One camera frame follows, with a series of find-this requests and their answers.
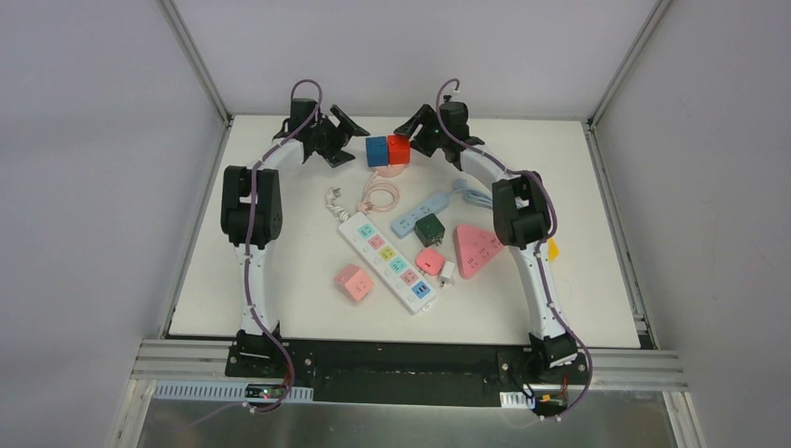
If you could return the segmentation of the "blue cube socket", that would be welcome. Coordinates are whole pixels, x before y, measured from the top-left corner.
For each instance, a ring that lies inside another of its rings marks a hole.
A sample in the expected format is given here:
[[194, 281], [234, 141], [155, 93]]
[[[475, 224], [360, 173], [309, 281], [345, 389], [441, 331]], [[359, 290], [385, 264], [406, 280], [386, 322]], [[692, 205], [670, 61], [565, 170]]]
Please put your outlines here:
[[365, 140], [368, 167], [382, 167], [389, 164], [389, 149], [386, 136], [370, 136]]

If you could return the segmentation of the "red cube socket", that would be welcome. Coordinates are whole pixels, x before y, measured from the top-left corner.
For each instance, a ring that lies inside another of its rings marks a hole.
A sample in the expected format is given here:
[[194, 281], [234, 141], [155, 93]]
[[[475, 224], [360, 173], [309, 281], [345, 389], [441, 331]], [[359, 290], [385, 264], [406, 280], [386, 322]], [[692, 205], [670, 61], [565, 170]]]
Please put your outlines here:
[[410, 162], [411, 146], [408, 137], [391, 134], [387, 136], [388, 163], [403, 165]]

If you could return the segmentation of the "light blue power strip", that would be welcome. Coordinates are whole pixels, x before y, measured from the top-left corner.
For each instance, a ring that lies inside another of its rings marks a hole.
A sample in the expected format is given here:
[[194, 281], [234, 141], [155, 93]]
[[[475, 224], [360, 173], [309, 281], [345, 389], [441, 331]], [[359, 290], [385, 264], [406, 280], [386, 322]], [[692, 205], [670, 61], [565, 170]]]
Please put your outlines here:
[[413, 207], [408, 213], [395, 219], [391, 223], [391, 231], [399, 238], [404, 239], [411, 234], [418, 220], [431, 214], [438, 214], [450, 206], [451, 196], [447, 192], [436, 192]]

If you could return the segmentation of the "dark green cube adapter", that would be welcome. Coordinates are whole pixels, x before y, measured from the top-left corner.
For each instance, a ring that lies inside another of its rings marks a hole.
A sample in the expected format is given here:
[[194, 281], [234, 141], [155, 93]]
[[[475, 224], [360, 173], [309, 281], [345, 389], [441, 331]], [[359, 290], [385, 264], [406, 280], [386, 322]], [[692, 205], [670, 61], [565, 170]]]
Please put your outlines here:
[[428, 214], [415, 222], [414, 232], [424, 247], [439, 246], [445, 236], [445, 227], [436, 214]]

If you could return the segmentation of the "pink triangular power strip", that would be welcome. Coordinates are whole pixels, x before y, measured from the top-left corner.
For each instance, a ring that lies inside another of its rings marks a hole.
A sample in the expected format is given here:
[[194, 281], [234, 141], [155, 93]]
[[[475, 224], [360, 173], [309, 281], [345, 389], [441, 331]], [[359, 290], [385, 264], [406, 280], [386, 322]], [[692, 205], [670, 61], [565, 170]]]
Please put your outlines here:
[[459, 224], [456, 227], [453, 241], [457, 268], [463, 279], [475, 276], [504, 248], [494, 232], [469, 224]]

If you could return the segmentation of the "pink cube socket adapter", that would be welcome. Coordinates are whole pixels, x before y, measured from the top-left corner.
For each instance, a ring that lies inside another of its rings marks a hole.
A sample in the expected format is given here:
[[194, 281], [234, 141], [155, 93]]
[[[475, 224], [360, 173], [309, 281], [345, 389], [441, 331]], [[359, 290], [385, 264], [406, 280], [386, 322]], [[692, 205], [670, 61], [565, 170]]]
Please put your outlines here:
[[359, 266], [349, 263], [334, 277], [336, 287], [351, 301], [360, 302], [373, 289], [373, 281]]

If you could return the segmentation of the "pink plug adapter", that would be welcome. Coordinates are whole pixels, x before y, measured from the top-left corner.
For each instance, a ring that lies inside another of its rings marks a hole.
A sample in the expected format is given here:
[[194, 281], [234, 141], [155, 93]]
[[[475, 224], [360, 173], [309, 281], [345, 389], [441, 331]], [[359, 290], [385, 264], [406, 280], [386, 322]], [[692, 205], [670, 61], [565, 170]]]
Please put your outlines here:
[[424, 248], [415, 259], [415, 266], [424, 274], [438, 276], [446, 263], [446, 258], [434, 248]]

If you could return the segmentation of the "white USB charger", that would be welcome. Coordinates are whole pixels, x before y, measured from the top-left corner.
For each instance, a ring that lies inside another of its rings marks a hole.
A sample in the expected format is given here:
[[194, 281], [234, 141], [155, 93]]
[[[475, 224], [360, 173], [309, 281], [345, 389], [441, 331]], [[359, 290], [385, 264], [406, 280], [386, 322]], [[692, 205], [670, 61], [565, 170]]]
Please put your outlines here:
[[456, 264], [447, 260], [438, 274], [438, 281], [441, 287], [453, 286], [455, 284]]

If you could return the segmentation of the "yellow cube socket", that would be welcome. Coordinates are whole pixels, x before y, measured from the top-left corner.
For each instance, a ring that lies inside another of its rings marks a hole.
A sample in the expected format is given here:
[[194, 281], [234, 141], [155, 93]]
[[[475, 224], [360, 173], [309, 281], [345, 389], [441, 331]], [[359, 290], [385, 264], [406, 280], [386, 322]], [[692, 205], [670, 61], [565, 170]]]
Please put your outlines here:
[[548, 240], [548, 259], [554, 261], [560, 255], [560, 249], [553, 238]]

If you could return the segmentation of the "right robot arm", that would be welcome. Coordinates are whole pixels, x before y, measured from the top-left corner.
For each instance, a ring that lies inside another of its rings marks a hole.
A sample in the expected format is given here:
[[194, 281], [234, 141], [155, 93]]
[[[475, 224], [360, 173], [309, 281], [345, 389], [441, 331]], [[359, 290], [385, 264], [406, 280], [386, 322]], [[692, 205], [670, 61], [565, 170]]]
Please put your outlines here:
[[451, 84], [460, 87], [461, 81], [451, 78], [437, 92], [437, 125], [451, 141], [445, 149], [448, 160], [480, 182], [492, 182], [495, 234], [502, 245], [511, 248], [526, 297], [531, 300], [531, 374], [550, 383], [564, 374], [567, 365], [579, 360], [588, 375], [576, 399], [564, 404], [544, 401], [526, 380], [520, 382], [528, 407], [541, 421], [550, 417], [560, 421], [588, 393], [593, 365], [589, 348], [565, 321], [556, 301], [549, 254], [544, 248], [557, 230], [555, 207], [537, 173], [512, 170], [484, 147], [475, 146], [471, 137], [463, 140], [455, 133], [466, 129], [468, 111], [465, 104], [451, 99], [457, 90], [445, 92]]

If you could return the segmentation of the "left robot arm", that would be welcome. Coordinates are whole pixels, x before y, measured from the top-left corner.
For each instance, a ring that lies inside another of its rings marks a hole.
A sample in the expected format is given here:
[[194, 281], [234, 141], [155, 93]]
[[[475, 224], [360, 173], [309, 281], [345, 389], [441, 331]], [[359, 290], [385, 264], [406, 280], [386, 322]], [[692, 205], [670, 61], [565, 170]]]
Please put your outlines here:
[[246, 165], [229, 165], [222, 174], [220, 227], [234, 248], [243, 280], [241, 336], [257, 338], [248, 363], [262, 377], [277, 375], [289, 358], [274, 331], [279, 318], [268, 309], [266, 264], [284, 226], [281, 173], [304, 164], [312, 155], [330, 168], [354, 160], [344, 150], [354, 137], [369, 132], [337, 105], [322, 111], [323, 89], [309, 78], [297, 81], [289, 94], [289, 116], [271, 147]]

